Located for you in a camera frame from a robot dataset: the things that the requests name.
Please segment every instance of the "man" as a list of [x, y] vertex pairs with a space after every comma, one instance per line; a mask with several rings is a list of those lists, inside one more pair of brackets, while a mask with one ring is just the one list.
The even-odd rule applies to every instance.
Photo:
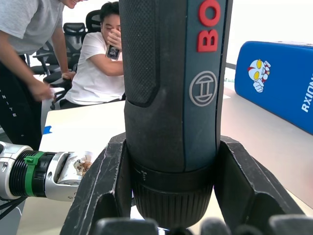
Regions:
[[39, 149], [41, 101], [52, 98], [24, 54], [33, 54], [51, 38], [63, 77], [71, 79], [62, 12], [65, 5], [73, 9], [80, 1], [0, 0], [0, 126], [12, 143]]
[[118, 101], [125, 92], [122, 53], [117, 60], [106, 56], [109, 45], [122, 50], [118, 2], [104, 4], [100, 20], [101, 32], [85, 36], [77, 74], [61, 109]]

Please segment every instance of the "cordless screwdriver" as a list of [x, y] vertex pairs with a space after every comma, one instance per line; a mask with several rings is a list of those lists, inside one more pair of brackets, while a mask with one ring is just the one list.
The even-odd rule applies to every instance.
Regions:
[[187, 228], [213, 188], [232, 0], [119, 4], [136, 205], [162, 228]]

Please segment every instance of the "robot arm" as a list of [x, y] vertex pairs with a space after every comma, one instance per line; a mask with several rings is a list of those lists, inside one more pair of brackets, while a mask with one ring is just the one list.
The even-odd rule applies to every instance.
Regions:
[[0, 142], [0, 199], [46, 197], [72, 201], [90, 167], [89, 152], [39, 152]]

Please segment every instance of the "person's hand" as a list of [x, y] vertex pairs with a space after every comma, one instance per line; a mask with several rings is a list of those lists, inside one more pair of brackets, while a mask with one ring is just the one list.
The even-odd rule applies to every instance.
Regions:
[[68, 80], [73, 80], [73, 78], [74, 78], [74, 76], [76, 75], [76, 73], [75, 72], [64, 72], [64, 73], [62, 73], [62, 78], [63, 79], [68, 79]]
[[108, 44], [122, 51], [121, 32], [116, 29], [112, 29], [108, 36]]
[[33, 84], [29, 85], [28, 88], [36, 101], [43, 101], [45, 99], [53, 98], [50, 86], [46, 83], [37, 80]]

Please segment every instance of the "red bosch text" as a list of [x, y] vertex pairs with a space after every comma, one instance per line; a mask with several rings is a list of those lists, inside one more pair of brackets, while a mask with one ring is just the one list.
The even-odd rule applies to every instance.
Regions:
[[[206, 11], [212, 8], [215, 15], [212, 19], [207, 18]], [[221, 18], [221, 6], [217, 0], [205, 0], [199, 8], [199, 20], [201, 24], [212, 28], [218, 24]], [[219, 34], [217, 30], [203, 30], [198, 35], [198, 52], [214, 52], [218, 48]]]

